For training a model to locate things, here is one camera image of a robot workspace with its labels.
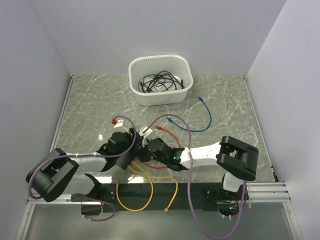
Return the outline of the black network switch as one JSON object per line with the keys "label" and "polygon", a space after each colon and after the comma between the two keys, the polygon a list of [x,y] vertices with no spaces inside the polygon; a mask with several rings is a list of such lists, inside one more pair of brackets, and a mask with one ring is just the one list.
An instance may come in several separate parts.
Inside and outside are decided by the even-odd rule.
{"label": "black network switch", "polygon": [[128,165],[131,164],[132,161],[134,161],[136,158],[140,157],[140,153],[138,150],[131,149],[127,153],[121,155],[117,160],[116,164],[123,170],[125,170]]}

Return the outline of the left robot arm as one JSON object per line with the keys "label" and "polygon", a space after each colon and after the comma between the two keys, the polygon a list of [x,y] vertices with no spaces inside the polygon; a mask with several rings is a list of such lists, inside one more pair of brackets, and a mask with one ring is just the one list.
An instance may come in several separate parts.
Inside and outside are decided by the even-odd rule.
{"label": "left robot arm", "polygon": [[89,201],[100,197],[100,182],[90,172],[106,172],[117,160],[131,153],[137,132],[114,132],[108,142],[97,151],[86,154],[66,153],[53,149],[26,176],[29,197],[46,202],[56,200],[63,193],[81,194]]}

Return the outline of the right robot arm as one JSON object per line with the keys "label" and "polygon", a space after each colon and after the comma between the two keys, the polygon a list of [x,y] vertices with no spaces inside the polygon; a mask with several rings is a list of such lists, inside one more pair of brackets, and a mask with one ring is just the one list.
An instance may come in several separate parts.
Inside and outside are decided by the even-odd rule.
{"label": "right robot arm", "polygon": [[223,136],[220,142],[191,149],[170,147],[157,137],[148,139],[145,147],[148,160],[156,160],[177,172],[194,167],[222,167],[227,173],[222,177],[220,195],[226,200],[237,195],[244,181],[256,179],[259,150],[231,136]]}

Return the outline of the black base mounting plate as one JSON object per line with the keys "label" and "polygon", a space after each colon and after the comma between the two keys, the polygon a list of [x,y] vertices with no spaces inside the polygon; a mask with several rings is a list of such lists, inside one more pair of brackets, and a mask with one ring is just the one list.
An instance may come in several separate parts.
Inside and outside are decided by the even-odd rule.
{"label": "black base mounting plate", "polygon": [[[149,200],[146,211],[164,210],[170,202],[169,210],[188,210],[189,200],[187,183],[155,183],[153,185],[153,196],[150,200],[151,185],[149,183],[104,183],[100,190],[91,192],[88,196],[91,200],[80,196],[78,193],[71,195],[72,201],[98,200],[98,204],[81,204],[80,212],[84,216],[98,216],[102,213],[124,211],[125,208],[119,203],[117,196],[123,205],[130,209],[140,209]],[[243,185],[237,192],[223,190],[222,184],[217,182],[200,182],[190,184],[190,196],[195,210],[218,211],[218,208],[230,209],[232,214],[236,213],[235,202],[239,203],[242,198]],[[112,204],[109,206],[100,201]]]}

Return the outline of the white plastic tub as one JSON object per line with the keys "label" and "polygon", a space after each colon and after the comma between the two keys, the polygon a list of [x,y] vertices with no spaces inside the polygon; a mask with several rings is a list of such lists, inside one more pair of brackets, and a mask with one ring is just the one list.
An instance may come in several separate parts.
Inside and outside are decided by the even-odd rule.
{"label": "white plastic tub", "polygon": [[[153,87],[150,93],[142,92],[143,77],[146,82],[161,71],[173,74],[184,88],[179,84],[165,83],[163,86]],[[180,55],[167,54],[144,56],[134,59],[128,66],[129,87],[137,102],[143,106],[168,105],[182,102],[193,86],[194,79],[188,61]]]}

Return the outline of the aluminium frame rail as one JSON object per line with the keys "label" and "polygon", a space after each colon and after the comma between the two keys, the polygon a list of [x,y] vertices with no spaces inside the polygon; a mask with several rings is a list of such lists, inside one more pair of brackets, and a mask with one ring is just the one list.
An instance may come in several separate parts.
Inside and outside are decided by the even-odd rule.
{"label": "aluminium frame rail", "polygon": [[[253,182],[247,186],[249,202],[252,203],[285,203],[291,202],[291,198],[284,182]],[[71,200],[70,194],[62,194],[56,200],[46,202],[43,199],[31,199],[27,205],[96,205],[97,201]]]}

